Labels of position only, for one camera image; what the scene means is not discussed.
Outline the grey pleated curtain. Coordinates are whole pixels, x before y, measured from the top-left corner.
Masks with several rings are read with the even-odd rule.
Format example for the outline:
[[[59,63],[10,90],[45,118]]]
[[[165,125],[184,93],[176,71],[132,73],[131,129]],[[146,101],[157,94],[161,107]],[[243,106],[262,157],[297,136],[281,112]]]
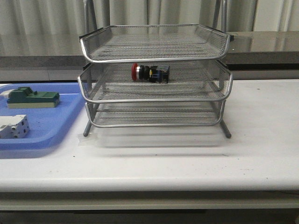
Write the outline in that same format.
[[[211,26],[213,0],[96,0],[98,27],[108,25],[191,24]],[[297,31],[296,0],[230,0],[227,30]],[[2,35],[84,33],[81,0],[3,0],[0,3]]]

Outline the mesh tray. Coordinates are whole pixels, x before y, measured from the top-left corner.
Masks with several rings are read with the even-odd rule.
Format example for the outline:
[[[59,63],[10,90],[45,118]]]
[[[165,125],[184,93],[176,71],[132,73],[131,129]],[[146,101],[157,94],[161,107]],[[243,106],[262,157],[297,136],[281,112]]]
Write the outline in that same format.
[[[130,63],[90,64],[78,77],[90,103],[145,101],[223,101],[232,89],[232,73],[217,60],[164,62],[166,83],[133,81]]]
[[[199,25],[113,25],[79,38],[92,63],[209,60],[225,57],[228,33]]]
[[[100,128],[214,126],[223,119],[224,101],[86,103],[89,122]]]

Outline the grey stone counter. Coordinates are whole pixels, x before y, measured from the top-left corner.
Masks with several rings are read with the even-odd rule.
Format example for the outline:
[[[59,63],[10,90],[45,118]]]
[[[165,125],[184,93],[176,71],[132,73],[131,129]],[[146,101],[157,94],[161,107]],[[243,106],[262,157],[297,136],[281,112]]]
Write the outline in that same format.
[[[297,70],[298,31],[232,32],[222,61],[232,70]],[[78,35],[1,35],[1,67],[82,67]]]

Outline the white circuit breaker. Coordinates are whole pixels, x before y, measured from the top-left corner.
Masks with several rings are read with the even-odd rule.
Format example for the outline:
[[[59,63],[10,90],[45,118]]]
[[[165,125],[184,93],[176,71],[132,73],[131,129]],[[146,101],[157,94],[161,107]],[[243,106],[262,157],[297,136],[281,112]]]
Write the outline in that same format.
[[[1,116],[0,117],[0,138],[19,139],[29,133],[27,115]]]

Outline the red emergency stop button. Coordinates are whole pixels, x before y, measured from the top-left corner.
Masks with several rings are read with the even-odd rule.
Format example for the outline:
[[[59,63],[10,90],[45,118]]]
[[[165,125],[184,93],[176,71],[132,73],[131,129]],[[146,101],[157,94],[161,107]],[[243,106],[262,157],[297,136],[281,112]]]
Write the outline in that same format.
[[[134,63],[131,66],[133,81],[149,81],[151,83],[168,83],[170,78],[169,65],[145,66]]]

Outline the blue plastic tray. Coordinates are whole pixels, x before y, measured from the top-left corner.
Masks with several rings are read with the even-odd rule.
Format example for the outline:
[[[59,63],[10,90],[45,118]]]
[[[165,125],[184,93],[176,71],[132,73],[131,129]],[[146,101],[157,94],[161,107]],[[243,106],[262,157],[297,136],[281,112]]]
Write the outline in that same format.
[[[27,115],[29,133],[21,139],[1,139],[1,150],[41,149],[59,143],[67,134],[84,106],[77,83],[20,83],[0,87],[4,92],[18,87],[30,87],[34,91],[58,92],[60,102],[55,108],[9,109],[7,100],[0,98],[1,116]]]

